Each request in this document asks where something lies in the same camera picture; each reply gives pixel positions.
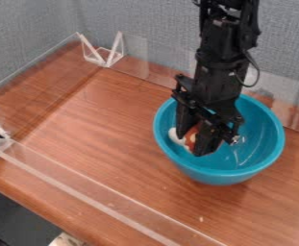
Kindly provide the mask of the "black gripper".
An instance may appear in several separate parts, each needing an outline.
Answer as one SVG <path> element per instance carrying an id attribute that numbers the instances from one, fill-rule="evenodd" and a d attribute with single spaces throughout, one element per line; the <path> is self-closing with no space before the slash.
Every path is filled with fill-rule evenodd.
<path id="1" fill-rule="evenodd" d="M 237 83 L 184 74 L 174 76 L 172 98 L 176 107 L 176 135 L 182 138 L 194 125 L 192 154 L 206 156 L 216 151 L 221 141 L 235 144 L 244 117 L 236 108 L 241 86 Z"/>

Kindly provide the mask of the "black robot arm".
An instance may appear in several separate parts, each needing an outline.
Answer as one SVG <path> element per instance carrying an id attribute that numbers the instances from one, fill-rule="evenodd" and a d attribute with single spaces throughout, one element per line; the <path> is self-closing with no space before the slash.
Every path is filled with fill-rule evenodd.
<path id="1" fill-rule="evenodd" d="M 249 55 L 260 35 L 259 0 L 192 0 L 198 8 L 200 45 L 192 77 L 174 76 L 174 134 L 189 153 L 201 157 L 220 144 L 235 144 L 244 117 L 236 109 L 248 69 L 257 66 Z"/>

